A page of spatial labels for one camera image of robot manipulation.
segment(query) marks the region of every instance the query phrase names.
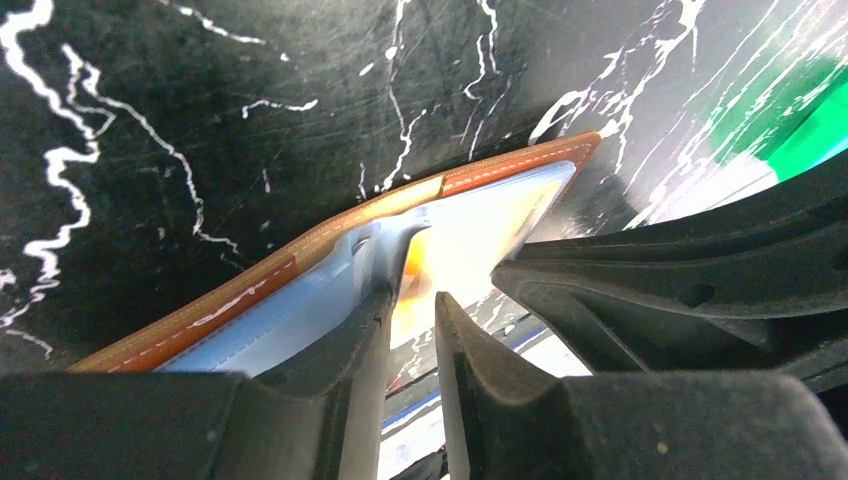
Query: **green object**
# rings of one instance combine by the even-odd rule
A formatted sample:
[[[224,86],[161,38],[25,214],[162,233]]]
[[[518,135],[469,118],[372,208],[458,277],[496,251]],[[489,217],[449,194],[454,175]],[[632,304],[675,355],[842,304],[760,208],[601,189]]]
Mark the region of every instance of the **green object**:
[[[782,182],[848,147],[848,83],[832,91],[766,158]]]

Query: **black marble table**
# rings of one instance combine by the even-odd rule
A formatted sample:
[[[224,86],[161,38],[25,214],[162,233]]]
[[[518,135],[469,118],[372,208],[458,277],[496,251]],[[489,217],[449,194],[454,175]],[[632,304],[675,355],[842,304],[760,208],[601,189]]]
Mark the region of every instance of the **black marble table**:
[[[7,0],[0,21],[3,372],[66,367],[363,199],[560,135],[605,140],[537,239],[764,188],[759,159],[848,62],[848,0]]]

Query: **black plastic part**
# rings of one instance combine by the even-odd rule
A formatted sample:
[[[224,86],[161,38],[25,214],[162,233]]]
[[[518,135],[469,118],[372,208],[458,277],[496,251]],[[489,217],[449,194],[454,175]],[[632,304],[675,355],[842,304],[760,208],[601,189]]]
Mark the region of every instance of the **black plastic part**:
[[[452,479],[844,478],[848,447],[798,380],[772,373],[559,380],[436,299]]]
[[[776,369],[848,382],[848,152],[737,203],[526,245],[494,284],[595,372]]]
[[[0,478],[367,479],[393,293],[278,367],[0,378]]]

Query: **open wallet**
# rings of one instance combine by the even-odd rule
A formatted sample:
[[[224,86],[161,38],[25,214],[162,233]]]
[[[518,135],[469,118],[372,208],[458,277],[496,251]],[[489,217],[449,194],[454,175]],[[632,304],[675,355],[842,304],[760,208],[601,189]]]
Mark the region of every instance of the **open wallet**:
[[[330,218],[194,302],[73,365],[76,372],[256,376],[333,330],[378,286],[392,347],[432,328],[437,291],[469,305],[598,146],[557,139],[400,187]]]

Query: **brown leather trim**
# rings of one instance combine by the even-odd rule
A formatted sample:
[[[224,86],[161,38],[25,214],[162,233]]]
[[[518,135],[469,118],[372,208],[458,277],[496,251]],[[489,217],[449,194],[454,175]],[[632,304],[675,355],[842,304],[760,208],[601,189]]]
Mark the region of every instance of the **brown leather trim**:
[[[152,370],[312,268],[351,228],[555,161],[570,160],[579,172],[599,142],[597,133],[558,139],[433,175],[371,199],[318,224],[224,285],[69,370]]]

